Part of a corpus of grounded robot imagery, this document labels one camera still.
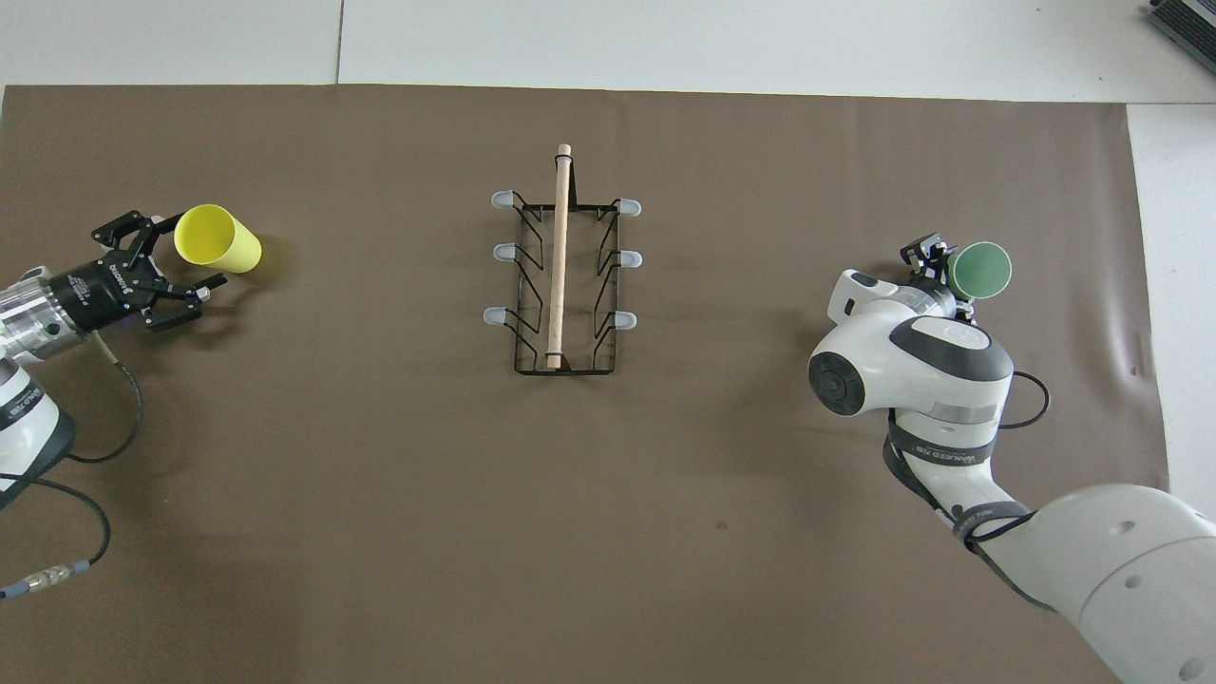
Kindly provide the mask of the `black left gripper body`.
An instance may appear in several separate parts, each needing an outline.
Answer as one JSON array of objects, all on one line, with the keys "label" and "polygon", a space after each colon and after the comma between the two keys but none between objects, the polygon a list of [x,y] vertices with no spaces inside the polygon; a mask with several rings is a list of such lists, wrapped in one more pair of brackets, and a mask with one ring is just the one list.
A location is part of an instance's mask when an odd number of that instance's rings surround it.
[{"label": "black left gripper body", "polygon": [[112,250],[49,277],[47,285],[72,326],[91,333],[151,307],[158,297],[156,288],[167,282],[150,256]]}]

